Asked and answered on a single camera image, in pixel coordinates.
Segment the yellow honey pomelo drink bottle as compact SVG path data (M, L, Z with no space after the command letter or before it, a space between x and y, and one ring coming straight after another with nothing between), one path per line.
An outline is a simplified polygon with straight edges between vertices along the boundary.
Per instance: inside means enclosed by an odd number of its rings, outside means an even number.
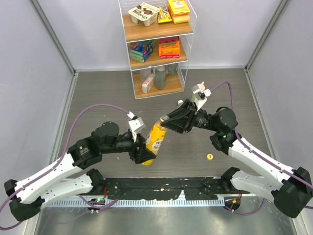
M161 126L161 122L168 120L167 115L161 116L159 121L157 121L151 128L147 138L146 138L146 148L151 151L155 156L161 147L161 144L165 138L167 128Z

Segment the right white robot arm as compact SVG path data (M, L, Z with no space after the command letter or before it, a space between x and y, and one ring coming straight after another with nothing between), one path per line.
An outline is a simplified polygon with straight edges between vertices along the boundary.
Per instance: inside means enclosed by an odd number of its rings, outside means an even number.
M161 118L161 126L180 134L190 132L194 127L213 131L210 140L216 150L258 173L253 176L231 167L221 176L224 192L242 190L256 194L273 202L284 215L297 218L313 198L309 172L302 167L294 169L266 155L237 132L237 125L232 109L220 107L214 114L209 114L189 99Z

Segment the yellow bottle cap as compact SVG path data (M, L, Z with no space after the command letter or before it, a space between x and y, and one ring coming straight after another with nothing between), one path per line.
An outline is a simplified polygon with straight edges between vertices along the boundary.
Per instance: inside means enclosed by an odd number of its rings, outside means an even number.
M207 154L206 158L210 161L213 159L213 155L212 154Z

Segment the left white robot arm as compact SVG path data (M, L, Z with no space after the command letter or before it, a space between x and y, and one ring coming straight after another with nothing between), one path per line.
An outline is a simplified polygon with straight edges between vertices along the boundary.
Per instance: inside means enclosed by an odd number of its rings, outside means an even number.
M67 182L63 179L100 162L104 154L123 152L127 152L136 164L156 158L140 133L128 129L126 133L120 134L116 123L103 123L91 136L78 140L63 157L46 168L24 180L10 179L4 183L12 215L21 222L34 217L47 204L60 199L76 194L101 194L105 180L96 169Z

